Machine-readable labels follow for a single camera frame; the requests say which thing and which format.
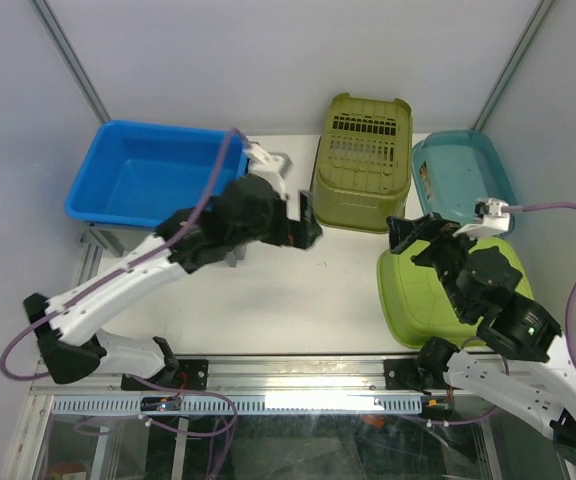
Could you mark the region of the olive slotted basket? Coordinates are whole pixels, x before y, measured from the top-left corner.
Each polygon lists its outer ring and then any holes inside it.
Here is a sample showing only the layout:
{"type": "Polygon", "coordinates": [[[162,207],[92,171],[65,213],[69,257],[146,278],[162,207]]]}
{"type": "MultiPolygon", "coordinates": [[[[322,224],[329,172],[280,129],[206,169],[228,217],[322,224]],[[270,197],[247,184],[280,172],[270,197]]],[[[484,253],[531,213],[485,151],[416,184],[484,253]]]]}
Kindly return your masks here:
{"type": "Polygon", "coordinates": [[[400,98],[342,93],[329,106],[311,180],[314,214],[328,227],[382,234],[402,217],[411,185],[412,109],[400,98]]]}

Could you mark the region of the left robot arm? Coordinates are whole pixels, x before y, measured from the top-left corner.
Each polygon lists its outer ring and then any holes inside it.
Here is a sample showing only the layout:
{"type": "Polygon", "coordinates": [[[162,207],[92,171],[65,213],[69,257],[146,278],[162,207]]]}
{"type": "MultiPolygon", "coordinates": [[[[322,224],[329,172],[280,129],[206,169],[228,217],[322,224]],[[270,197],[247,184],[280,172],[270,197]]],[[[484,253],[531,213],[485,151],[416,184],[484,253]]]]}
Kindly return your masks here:
{"type": "Polygon", "coordinates": [[[182,209],[162,222],[112,269],[60,296],[27,297],[24,309],[35,326],[48,376],[71,384],[91,374],[121,374],[135,388],[180,386],[180,367],[160,337],[132,339],[105,325],[150,292],[218,263],[236,248],[259,241],[307,250],[322,234],[309,192],[299,193],[299,217],[258,175],[231,181],[206,208],[182,209]]]}

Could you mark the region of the lime green basin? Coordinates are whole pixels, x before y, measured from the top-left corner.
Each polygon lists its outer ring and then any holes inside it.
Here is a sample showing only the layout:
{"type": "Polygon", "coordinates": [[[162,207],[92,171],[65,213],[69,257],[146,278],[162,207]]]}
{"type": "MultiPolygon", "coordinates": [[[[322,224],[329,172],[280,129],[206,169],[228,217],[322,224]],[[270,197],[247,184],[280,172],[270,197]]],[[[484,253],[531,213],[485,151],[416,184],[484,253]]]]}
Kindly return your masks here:
{"type": "Polygon", "coordinates": [[[417,241],[404,253],[384,251],[377,261],[377,284],[386,324],[402,345],[419,350],[432,336],[456,345],[476,335],[476,327],[458,321],[436,272],[413,264],[428,246],[417,241]]]}

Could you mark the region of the teal translucent container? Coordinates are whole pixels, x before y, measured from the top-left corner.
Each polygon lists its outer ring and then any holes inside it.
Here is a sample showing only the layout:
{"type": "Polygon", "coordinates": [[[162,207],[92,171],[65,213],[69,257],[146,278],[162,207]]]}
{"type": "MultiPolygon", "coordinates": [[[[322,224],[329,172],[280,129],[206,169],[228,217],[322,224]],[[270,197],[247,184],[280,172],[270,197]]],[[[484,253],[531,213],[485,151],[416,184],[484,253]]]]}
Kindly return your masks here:
{"type": "Polygon", "coordinates": [[[422,212],[460,224],[474,220],[479,199],[518,203],[490,138],[478,131],[435,132],[412,147],[412,179],[422,212]]]}

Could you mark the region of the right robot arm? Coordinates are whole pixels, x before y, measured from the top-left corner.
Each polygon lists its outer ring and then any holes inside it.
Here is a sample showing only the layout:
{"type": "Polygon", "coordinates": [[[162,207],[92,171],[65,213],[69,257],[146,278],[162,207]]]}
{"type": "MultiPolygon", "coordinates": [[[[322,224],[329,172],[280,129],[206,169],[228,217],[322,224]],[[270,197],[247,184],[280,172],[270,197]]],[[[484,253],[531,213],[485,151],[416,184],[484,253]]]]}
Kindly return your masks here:
{"type": "Polygon", "coordinates": [[[517,207],[499,200],[480,202],[472,223],[460,225],[438,213],[407,220],[389,217],[391,253],[417,241],[426,247],[412,256],[417,267],[437,276],[459,322],[475,326],[489,349],[529,369],[540,384],[531,387],[498,371],[487,371],[465,349],[430,337],[415,359],[422,386],[467,390],[514,415],[550,440],[576,467],[576,353],[559,322],[516,288],[522,273],[496,247],[478,240],[509,229],[517,207]]]}

